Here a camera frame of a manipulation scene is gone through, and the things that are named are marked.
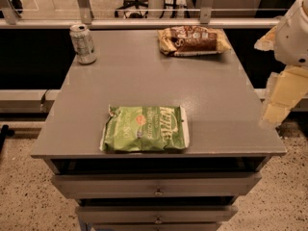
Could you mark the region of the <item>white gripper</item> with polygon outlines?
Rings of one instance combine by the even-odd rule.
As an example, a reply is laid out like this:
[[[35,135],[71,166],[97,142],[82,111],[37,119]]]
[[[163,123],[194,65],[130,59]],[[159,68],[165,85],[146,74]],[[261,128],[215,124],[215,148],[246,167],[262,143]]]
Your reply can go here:
[[[254,48],[274,49],[275,59],[288,64],[268,78],[262,105],[262,124],[277,127],[308,93],[308,0],[295,0],[277,27],[259,38]]]

